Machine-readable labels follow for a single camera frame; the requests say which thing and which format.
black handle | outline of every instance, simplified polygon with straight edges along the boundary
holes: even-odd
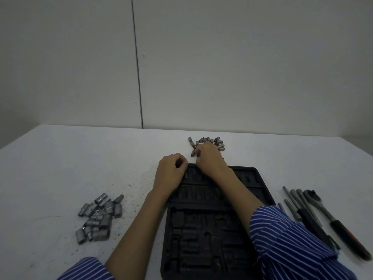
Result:
[[[302,217],[303,224],[308,229],[308,231],[310,231],[312,234],[314,234],[325,245],[327,245],[332,251],[334,251],[333,242],[330,240],[330,238],[324,232],[324,230],[321,229],[321,227],[316,223],[316,221],[313,219],[313,217],[310,215],[310,213],[304,208],[298,209],[297,212]]]
[[[343,226],[339,220],[330,222],[330,226],[354,253],[360,256],[363,260],[368,261],[372,259],[372,255],[367,251],[367,249],[364,248],[364,246],[349,230],[347,230],[345,226]]]

molded tool tray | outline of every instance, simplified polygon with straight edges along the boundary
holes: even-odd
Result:
[[[259,172],[230,166],[265,205],[275,205]],[[257,254],[220,188],[189,164],[169,198],[161,261],[163,279],[262,279]]]

rolled-up sleeve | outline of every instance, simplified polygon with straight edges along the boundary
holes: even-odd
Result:
[[[250,237],[264,279],[356,279],[334,251],[275,206],[254,212]]]
[[[105,266],[95,257],[82,258],[57,280],[114,280]]]

hand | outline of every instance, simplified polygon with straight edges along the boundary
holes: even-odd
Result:
[[[159,194],[166,201],[180,184],[187,168],[188,161],[180,153],[164,156],[158,164],[153,192]]]
[[[229,170],[220,151],[211,142],[199,144],[194,153],[198,156],[195,163],[197,167],[215,182],[221,173]]]

table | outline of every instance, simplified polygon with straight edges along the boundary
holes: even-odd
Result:
[[[40,125],[0,150],[2,278],[54,279],[85,256],[105,262],[151,190],[158,161],[180,152],[195,163],[189,136],[220,136],[227,164],[256,167],[276,202],[285,198],[282,186],[316,190],[373,252],[373,157],[342,138]],[[79,246],[75,231],[85,219],[77,212],[103,192],[124,194],[123,218],[113,221],[108,241]],[[342,247],[340,262],[371,278],[371,262],[352,255],[315,212]],[[147,279],[161,279],[164,230],[165,216]]]

